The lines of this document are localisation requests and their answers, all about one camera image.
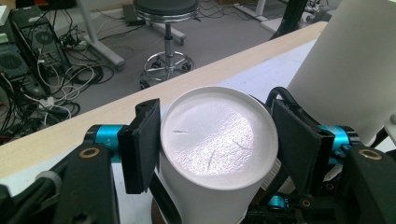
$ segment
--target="black stool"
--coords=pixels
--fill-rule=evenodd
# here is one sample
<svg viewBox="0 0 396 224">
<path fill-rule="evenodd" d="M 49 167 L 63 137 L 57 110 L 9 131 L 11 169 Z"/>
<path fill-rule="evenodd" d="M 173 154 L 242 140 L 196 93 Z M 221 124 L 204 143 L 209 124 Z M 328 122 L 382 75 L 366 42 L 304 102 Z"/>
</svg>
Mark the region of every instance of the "black stool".
<svg viewBox="0 0 396 224">
<path fill-rule="evenodd" d="M 190 57 L 174 50 L 171 23 L 193 19 L 198 14 L 198 0 L 134 0 L 137 16 L 165 23 L 165 51 L 156 53 L 145 62 L 144 73 L 151 79 L 164 81 L 174 74 L 194 69 Z"/>
</svg>

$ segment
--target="white container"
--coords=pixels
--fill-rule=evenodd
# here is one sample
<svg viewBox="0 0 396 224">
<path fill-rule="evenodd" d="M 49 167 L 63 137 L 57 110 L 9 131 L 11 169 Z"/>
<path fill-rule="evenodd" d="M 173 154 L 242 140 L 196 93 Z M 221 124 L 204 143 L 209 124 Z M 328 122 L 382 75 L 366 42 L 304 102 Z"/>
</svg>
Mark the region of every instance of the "white container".
<svg viewBox="0 0 396 224">
<path fill-rule="evenodd" d="M 277 154 L 276 126 L 265 108 L 222 87 L 176 99 L 161 138 L 160 179 L 188 224 L 240 222 Z"/>
<path fill-rule="evenodd" d="M 396 111 L 396 3 L 342 1 L 288 89 L 318 122 L 369 144 Z"/>
</svg>

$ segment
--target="white cup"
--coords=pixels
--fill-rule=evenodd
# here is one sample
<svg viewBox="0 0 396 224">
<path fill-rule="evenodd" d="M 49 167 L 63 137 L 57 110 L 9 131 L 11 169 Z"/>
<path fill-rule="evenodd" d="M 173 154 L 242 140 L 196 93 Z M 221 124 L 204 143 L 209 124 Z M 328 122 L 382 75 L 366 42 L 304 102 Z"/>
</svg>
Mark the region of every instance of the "white cup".
<svg viewBox="0 0 396 224">
<path fill-rule="evenodd" d="M 277 154 L 276 126 L 252 97 L 203 87 L 166 111 L 160 179 L 183 223 L 240 222 Z"/>
</svg>

